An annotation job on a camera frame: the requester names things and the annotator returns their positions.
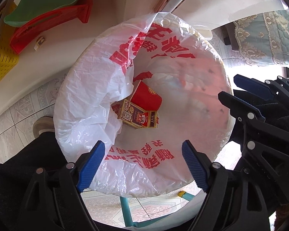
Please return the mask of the teal stool leg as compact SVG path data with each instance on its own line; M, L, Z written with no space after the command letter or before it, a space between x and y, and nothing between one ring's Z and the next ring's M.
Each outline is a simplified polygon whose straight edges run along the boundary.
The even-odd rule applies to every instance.
M181 197L180 200L166 195L153 198L120 197L125 226L145 227L176 212L194 197L183 190L179 191L177 195Z

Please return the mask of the yellow perforated board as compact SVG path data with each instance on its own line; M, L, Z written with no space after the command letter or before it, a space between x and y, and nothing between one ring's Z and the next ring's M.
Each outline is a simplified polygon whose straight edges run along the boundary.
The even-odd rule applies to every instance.
M4 22L4 18L15 8L14 0L5 0L0 5L0 81L19 61L19 55L10 47L15 28Z

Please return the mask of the red paper cup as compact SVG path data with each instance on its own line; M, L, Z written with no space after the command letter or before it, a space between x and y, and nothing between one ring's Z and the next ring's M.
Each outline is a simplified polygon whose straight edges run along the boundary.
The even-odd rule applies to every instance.
M144 82L138 81L134 87L129 101L144 110L158 111L162 104L162 97Z

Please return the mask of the torn red gold cigarette box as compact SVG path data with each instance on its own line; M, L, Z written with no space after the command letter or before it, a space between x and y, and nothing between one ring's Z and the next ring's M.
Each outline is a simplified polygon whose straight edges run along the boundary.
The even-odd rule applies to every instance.
M131 101L124 99L112 104L112 110L117 114L123 124L134 129L157 128L159 124L158 112L144 110Z

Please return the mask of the red plastic basket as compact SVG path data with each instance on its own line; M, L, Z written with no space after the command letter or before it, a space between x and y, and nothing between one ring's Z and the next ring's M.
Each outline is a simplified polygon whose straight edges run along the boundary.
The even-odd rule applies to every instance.
M78 18L82 23L87 23L92 4L93 0L77 0L74 5L34 16L24 25L17 27L10 40L11 48L19 54L42 32L75 18Z

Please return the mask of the trash bin with plastic bag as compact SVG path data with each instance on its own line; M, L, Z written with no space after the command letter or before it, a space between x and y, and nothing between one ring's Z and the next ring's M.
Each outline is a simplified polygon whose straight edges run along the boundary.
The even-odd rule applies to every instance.
M166 194L193 180L185 140L210 160L229 140L234 119L222 91L232 92L223 61L192 26L170 13L134 18L96 37L69 70L56 139L69 162L104 144L81 189Z

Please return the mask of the quilted blue sectional sofa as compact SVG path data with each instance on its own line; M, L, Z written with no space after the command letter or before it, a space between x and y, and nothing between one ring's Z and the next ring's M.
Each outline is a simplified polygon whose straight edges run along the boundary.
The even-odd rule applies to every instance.
M248 65L289 65L289 10L234 21L239 53Z

